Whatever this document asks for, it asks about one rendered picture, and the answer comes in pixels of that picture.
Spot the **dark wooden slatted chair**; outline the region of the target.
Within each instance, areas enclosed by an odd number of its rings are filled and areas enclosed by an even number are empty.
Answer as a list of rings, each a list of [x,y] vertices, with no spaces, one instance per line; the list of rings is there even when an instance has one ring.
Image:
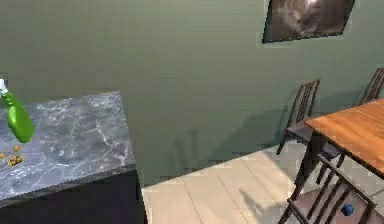
[[[326,180],[320,188],[304,193],[296,185],[277,224],[285,224],[291,215],[300,224],[384,224],[384,216],[367,192],[322,155],[317,160],[330,170]],[[344,204],[354,207],[350,216],[341,213]]]
[[[312,129],[304,121],[314,118],[313,108],[321,79],[302,83],[292,103],[289,118],[284,129],[283,137],[279,143],[276,154],[279,155],[289,138],[295,139],[298,143],[307,145],[312,136]],[[322,156],[328,161],[335,159],[341,151],[330,143],[325,143],[321,151]],[[327,167],[321,166],[316,183],[319,185],[323,180]]]
[[[384,67],[379,67],[370,79],[359,104],[364,104],[378,98],[384,84]]]

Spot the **grey marble kitchen counter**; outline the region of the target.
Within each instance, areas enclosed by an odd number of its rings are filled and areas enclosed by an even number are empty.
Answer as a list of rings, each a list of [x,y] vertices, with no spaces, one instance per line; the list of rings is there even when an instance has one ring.
[[[0,107],[0,224],[148,224],[118,92],[29,104],[21,145]]]

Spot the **brown wooden dining table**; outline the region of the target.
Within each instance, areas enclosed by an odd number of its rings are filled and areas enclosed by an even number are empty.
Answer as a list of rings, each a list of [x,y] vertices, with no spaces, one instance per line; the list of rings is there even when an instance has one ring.
[[[313,132],[295,179],[294,200],[326,142],[384,180],[384,98],[305,121]]]

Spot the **green spray bottle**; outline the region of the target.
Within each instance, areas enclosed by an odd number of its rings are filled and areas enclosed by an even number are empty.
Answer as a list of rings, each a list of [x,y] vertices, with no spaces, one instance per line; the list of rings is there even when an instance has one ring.
[[[7,107],[7,122],[16,139],[21,143],[31,140],[34,126],[23,105],[7,88],[6,80],[0,79],[0,98]]]

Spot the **golden brown food crumbs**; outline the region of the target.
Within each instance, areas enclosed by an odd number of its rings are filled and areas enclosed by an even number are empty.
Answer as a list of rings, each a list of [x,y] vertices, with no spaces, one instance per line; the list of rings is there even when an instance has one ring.
[[[24,161],[18,145],[13,146],[11,150],[6,149],[4,152],[0,152],[0,159],[5,159],[9,167],[14,167]]]

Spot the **dark framed wall picture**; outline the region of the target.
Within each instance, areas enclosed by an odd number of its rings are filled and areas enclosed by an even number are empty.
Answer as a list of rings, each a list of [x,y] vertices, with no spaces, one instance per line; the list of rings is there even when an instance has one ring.
[[[355,0],[269,0],[262,43],[342,35]]]

